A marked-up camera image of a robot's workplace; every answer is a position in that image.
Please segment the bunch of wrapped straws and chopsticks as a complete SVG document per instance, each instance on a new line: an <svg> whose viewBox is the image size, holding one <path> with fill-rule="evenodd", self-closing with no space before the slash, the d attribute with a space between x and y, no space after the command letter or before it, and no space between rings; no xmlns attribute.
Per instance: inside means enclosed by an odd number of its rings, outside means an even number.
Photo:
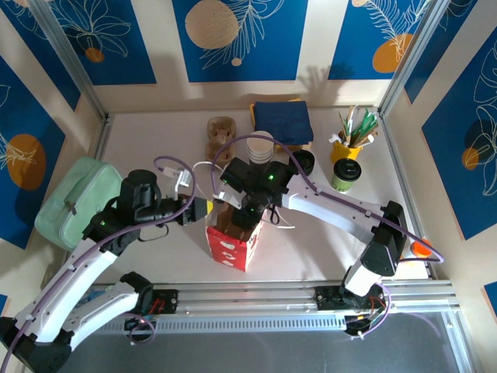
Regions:
<svg viewBox="0 0 497 373"><path fill-rule="evenodd" d="M370 123L369 125L366 127L366 129L361 133L359 134L359 137L363 137L365 136L369 131L371 131L375 126L377 125L377 115L376 113L372 113L372 116L370 118Z"/></svg>

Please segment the aluminium frame post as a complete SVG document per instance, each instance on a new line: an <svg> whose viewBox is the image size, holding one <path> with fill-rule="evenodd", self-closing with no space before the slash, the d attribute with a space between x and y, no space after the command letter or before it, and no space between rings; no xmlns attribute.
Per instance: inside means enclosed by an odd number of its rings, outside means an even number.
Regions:
<svg viewBox="0 0 497 373"><path fill-rule="evenodd" d="M105 123L108 113L104 110L91 79L50 6L45 0L27 0L27 2L34 19L42 29L66 72L71 76L79 92L86 98L95 115Z"/></svg>
<svg viewBox="0 0 497 373"><path fill-rule="evenodd" d="M430 41L449 3L450 0L429 1L426 13L421 19L411 43L399 63L398 69L394 73L388 89L378 105L378 113L382 120L385 120L391 112L399 95L404 90L405 83L426 49L426 45Z"/></svg>

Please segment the stack of paper cups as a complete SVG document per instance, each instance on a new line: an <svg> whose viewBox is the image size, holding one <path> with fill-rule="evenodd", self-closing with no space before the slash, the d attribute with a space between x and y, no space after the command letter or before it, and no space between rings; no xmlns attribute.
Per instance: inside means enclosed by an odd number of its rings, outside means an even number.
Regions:
<svg viewBox="0 0 497 373"><path fill-rule="evenodd" d="M248 160L251 165L265 165L270 162L274 153L273 136L267 131L254 131L246 140Z"/></svg>

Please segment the red white paper gift bag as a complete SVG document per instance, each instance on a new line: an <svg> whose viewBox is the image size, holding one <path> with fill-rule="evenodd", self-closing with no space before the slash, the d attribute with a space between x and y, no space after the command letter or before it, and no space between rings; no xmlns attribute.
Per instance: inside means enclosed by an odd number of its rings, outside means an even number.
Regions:
<svg viewBox="0 0 497 373"><path fill-rule="evenodd" d="M265 225L279 229L295 228L280 217L275 207L274 218L264 212L254 228L242 229L231 222L234 210L235 208L226 201L213 200L213 207L206 217L205 235L214 261L243 272L249 268Z"/></svg>

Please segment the clear bottle orange cap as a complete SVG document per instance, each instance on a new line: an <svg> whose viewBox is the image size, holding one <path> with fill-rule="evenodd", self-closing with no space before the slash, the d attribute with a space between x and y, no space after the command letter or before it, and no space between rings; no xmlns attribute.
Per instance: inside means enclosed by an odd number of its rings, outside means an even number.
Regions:
<svg viewBox="0 0 497 373"><path fill-rule="evenodd" d="M423 244L419 241L412 241L406 248L404 248L400 263L414 263L418 260L425 260L430 258L432 251L429 248L431 242L428 239L423 239Z"/></svg>

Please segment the paper coffee cup black lid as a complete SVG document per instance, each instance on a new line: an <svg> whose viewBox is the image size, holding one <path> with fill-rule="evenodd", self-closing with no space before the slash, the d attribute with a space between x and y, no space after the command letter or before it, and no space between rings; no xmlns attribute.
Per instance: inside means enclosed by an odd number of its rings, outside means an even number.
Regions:
<svg viewBox="0 0 497 373"><path fill-rule="evenodd" d="M332 188L340 193L348 191L360 178L362 169L354 159L340 159L333 166Z"/></svg>

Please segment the stack of pulp cup carriers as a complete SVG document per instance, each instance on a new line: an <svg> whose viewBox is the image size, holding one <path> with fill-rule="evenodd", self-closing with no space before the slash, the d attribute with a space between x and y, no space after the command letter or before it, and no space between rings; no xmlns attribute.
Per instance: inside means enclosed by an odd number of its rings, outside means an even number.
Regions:
<svg viewBox="0 0 497 373"><path fill-rule="evenodd" d="M232 117L212 117L207 122L207 136L205 157L212 162L220 148L236 137L236 123ZM226 147L217 157L215 163L225 167L235 157L235 146Z"/></svg>

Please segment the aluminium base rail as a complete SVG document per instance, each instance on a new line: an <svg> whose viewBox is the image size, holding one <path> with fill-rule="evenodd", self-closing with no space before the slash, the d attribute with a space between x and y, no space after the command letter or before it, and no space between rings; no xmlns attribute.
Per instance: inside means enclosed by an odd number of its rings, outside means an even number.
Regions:
<svg viewBox="0 0 497 373"><path fill-rule="evenodd" d="M180 315L284 315L316 313L315 288L338 281L224 282L155 284L155 290L177 290ZM385 281L391 312L457 312L461 310L450 281Z"/></svg>

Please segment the mint green fabric pouch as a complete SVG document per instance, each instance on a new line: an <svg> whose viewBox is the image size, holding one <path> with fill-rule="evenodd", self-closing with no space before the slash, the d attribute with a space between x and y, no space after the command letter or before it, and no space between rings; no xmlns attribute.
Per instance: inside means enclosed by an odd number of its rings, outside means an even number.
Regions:
<svg viewBox="0 0 497 373"><path fill-rule="evenodd" d="M109 163L81 157L38 212L36 230L56 246L73 251L91 218L119 195L122 180Z"/></svg>

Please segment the yellow straw holder cup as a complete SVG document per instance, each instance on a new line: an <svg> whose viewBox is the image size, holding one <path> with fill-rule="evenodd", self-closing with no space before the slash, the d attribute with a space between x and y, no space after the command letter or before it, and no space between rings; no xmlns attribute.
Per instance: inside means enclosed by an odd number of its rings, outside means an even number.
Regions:
<svg viewBox="0 0 497 373"><path fill-rule="evenodd" d="M330 159L333 164L337 163L340 159L353 159L356 160L362 148L349 148L335 141L332 145Z"/></svg>

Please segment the green paper wrapped straw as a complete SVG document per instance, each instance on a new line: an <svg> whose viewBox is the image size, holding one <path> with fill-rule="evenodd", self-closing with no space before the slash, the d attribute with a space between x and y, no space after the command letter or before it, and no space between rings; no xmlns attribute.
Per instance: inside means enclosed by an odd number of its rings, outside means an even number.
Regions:
<svg viewBox="0 0 497 373"><path fill-rule="evenodd" d="M354 127L353 132L352 132L352 136L356 136L358 134L361 134L366 129L366 127L370 123L371 116L372 116L372 113L368 109L365 109L363 119L361 120L361 122L359 124L357 124Z"/></svg>

